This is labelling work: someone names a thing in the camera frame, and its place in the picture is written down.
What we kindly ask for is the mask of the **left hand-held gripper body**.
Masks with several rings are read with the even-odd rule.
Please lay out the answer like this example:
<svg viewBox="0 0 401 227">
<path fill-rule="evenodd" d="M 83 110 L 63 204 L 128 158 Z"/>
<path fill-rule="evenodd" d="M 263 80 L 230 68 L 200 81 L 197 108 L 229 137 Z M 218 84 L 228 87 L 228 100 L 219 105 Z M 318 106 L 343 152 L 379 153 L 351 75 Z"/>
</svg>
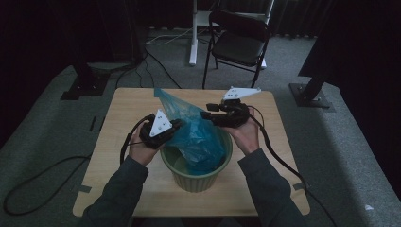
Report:
<svg viewBox="0 0 401 227">
<path fill-rule="evenodd" d="M 143 125 L 140 138 L 148 148 L 157 149 L 171 138 L 171 130 L 172 123 L 165 113 L 158 109 L 156 114 L 152 114 L 148 122 Z"/>
</svg>

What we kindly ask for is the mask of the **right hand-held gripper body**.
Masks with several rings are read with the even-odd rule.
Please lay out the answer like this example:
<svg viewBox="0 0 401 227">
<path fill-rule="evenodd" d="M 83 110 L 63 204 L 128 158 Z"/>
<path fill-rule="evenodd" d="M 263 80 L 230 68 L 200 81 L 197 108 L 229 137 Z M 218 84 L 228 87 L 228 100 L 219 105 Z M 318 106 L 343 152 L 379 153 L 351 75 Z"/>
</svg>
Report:
<svg viewBox="0 0 401 227">
<path fill-rule="evenodd" d="M 219 109 L 225 112 L 220 123 L 221 127 L 238 128 L 245 124 L 249 117 L 249 108 L 241 102 L 241 98 L 261 92 L 260 88 L 231 87 L 223 96 Z"/>
</svg>

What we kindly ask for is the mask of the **blue plastic trash bag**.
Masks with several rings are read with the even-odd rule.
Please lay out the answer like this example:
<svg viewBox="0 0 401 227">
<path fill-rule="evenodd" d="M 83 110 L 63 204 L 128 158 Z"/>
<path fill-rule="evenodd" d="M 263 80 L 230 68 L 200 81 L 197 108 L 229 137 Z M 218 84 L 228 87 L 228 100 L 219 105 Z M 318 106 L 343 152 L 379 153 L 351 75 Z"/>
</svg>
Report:
<svg viewBox="0 0 401 227">
<path fill-rule="evenodd" d="M 203 175 L 219 168 L 226 156 L 224 137 L 227 132 L 201 117 L 202 109 L 156 88 L 154 96 L 161 101 L 170 120 L 182 121 L 167 147 L 176 148 L 186 161 L 192 175 Z"/>
</svg>

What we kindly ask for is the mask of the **green ribbed trash bin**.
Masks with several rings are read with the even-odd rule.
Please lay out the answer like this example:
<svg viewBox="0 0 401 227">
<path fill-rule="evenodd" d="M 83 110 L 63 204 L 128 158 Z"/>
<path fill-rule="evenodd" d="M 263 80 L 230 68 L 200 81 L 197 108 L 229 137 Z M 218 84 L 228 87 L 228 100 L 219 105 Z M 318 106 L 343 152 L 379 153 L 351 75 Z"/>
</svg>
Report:
<svg viewBox="0 0 401 227">
<path fill-rule="evenodd" d="M 218 174 L 228 165 L 233 153 L 231 136 L 223 130 L 218 130 L 218 141 L 224 150 L 218 164 L 210 171 L 200 174 L 192 169 L 177 148 L 163 148 L 161 156 L 166 167 L 171 171 L 177 186 L 191 193 L 208 190 L 215 182 Z"/>
</svg>

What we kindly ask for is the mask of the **person's right hand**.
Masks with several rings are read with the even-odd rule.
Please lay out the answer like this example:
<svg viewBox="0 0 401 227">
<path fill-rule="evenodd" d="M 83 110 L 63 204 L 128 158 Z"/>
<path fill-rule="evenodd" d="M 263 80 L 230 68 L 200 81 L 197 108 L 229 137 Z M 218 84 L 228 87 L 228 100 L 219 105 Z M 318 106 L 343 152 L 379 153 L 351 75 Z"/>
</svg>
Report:
<svg viewBox="0 0 401 227">
<path fill-rule="evenodd" d="M 258 125 L 254 122 L 254 110 L 249 109 L 250 117 L 247 122 L 238 128 L 223 127 L 235 140 L 235 143 L 244 155 L 249 155 L 260 148 Z"/>
</svg>

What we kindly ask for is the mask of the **person's left hand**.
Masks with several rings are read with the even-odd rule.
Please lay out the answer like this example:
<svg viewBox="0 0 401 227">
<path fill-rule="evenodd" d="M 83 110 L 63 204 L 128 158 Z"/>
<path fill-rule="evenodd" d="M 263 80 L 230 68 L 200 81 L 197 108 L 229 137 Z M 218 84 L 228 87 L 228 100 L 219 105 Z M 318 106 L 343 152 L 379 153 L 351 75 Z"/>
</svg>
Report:
<svg viewBox="0 0 401 227">
<path fill-rule="evenodd" d="M 161 147 L 148 148 L 137 132 L 131 136 L 129 147 L 129 156 L 143 166 L 147 166 L 161 149 Z"/>
</svg>

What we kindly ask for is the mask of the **black folding chair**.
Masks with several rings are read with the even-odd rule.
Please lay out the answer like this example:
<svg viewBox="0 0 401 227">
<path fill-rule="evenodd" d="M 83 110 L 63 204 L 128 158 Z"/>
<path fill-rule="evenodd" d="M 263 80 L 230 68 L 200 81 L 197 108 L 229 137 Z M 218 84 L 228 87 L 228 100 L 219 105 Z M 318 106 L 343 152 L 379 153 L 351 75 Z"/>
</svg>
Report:
<svg viewBox="0 0 401 227">
<path fill-rule="evenodd" d="M 270 39 L 270 26 L 263 20 L 226 10 L 213 10 L 208 16 L 211 38 L 203 71 L 205 88 L 210 57 L 220 63 L 253 73 L 256 84 Z"/>
</svg>

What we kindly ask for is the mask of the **black stand with bolted base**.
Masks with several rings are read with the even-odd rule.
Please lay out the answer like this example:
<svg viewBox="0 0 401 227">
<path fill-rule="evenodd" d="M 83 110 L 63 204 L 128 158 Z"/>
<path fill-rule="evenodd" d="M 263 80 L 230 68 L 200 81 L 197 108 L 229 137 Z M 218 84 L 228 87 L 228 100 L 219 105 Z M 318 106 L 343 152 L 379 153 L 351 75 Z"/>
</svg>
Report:
<svg viewBox="0 0 401 227">
<path fill-rule="evenodd" d="M 288 85 L 299 107 L 330 109 L 331 103 L 322 92 L 323 79 L 312 78 L 308 84 L 290 83 Z"/>
</svg>

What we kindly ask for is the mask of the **black stand with square base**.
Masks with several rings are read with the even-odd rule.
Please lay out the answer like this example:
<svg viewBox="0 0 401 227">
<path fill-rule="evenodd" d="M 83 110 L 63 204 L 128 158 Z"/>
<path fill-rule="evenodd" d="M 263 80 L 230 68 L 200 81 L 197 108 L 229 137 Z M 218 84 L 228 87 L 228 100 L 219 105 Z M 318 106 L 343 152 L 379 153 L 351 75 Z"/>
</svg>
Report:
<svg viewBox="0 0 401 227">
<path fill-rule="evenodd" d="M 78 100 L 82 96 L 102 96 L 107 86 L 110 73 L 93 70 L 86 62 L 73 65 L 77 73 L 68 91 L 61 95 L 61 100 Z"/>
</svg>

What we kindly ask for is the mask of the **dark curtain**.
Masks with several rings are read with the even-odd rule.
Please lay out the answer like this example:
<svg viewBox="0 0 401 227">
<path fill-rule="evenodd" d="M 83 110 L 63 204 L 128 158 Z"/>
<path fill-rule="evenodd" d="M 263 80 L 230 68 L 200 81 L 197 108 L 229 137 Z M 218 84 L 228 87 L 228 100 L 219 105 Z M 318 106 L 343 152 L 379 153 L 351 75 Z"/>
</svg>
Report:
<svg viewBox="0 0 401 227">
<path fill-rule="evenodd" d="M 314 37 L 318 35 L 318 7 L 323 0 L 197 0 L 197 10 L 225 9 L 264 14 L 274 1 L 270 24 L 274 34 Z M 137 23 L 160 29 L 190 28 L 194 0 L 138 0 Z"/>
</svg>

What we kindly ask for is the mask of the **white desk frame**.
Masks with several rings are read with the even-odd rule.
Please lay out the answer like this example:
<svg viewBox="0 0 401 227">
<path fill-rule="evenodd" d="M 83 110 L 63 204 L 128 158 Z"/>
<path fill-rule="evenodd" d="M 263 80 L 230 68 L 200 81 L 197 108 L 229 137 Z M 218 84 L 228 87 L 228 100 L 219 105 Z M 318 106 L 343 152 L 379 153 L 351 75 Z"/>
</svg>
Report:
<svg viewBox="0 0 401 227">
<path fill-rule="evenodd" d="M 268 0 L 268 4 L 262 13 L 241 12 L 241 15 L 251 16 L 253 18 L 260 19 L 268 24 L 270 22 L 274 2 L 275 0 Z M 197 64 L 198 56 L 198 26 L 208 26 L 208 16 L 211 10 L 208 9 L 207 11 L 198 11 L 198 0 L 192 0 L 192 3 L 192 37 L 189 54 L 189 65 L 195 66 Z"/>
</svg>

